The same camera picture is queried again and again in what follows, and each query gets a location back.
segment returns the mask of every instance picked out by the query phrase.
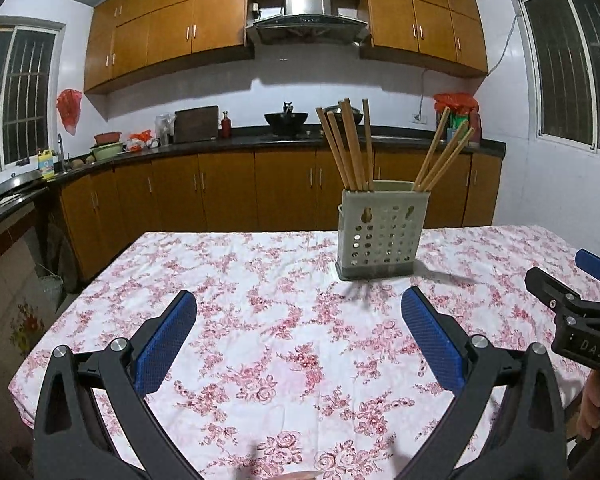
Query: table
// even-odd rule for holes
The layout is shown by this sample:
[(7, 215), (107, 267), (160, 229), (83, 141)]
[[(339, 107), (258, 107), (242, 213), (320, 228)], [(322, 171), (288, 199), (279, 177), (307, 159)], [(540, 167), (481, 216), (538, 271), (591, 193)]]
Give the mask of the table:
[[(540, 227), (425, 230), (410, 278), (340, 282), (337, 233), (144, 234), (58, 319), (10, 391), (32, 426), (46, 364), (130, 337), (181, 289), (198, 320), (160, 389), (146, 400), (184, 456), (207, 478), (237, 468), (269, 478), (318, 470), (324, 478), (393, 478), (452, 400), (400, 316), (418, 285), (440, 312), (496, 346), (549, 347), (553, 316), (525, 290), (540, 266), (600, 301), (576, 249)], [(564, 403), (588, 370), (550, 352)], [(504, 388), (494, 391), (462, 462), (477, 456)], [(139, 465), (103, 392), (96, 397), (121, 457)]]

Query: red bottle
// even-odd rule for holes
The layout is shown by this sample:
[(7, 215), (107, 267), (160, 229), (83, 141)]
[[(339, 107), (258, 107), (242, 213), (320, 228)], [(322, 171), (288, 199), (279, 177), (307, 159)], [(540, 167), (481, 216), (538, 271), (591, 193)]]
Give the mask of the red bottle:
[(231, 119), (229, 118), (229, 112), (222, 112), (224, 117), (222, 121), (220, 121), (220, 136), (223, 139), (228, 139), (231, 137)]

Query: window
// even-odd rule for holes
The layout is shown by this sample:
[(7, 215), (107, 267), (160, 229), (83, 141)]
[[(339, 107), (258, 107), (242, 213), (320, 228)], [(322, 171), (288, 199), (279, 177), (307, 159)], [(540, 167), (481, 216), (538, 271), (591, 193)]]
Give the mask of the window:
[(593, 0), (520, 0), (530, 39), (538, 136), (600, 146), (600, 7)]
[(48, 82), (56, 33), (0, 28), (0, 170), (49, 146)]

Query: range hood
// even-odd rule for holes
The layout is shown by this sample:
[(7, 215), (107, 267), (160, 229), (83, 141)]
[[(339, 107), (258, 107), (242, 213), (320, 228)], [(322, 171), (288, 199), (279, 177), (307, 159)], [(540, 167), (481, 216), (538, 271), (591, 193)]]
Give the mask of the range hood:
[(368, 35), (365, 22), (333, 16), (331, 0), (285, 0), (285, 13), (253, 22), (247, 35), (255, 44), (360, 43)]

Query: bottle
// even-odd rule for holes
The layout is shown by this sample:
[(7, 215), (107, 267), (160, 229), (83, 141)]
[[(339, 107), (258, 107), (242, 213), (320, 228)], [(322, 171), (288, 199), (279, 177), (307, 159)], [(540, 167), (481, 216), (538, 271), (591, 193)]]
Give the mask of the bottle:
[(222, 114), (224, 115), (224, 117), (220, 122), (220, 136), (223, 139), (228, 139), (229, 137), (231, 137), (231, 119), (229, 118), (229, 112), (222, 112)]
[(42, 178), (49, 180), (56, 174), (54, 170), (54, 156), (51, 150), (45, 150), (38, 153), (38, 169), (42, 173)]

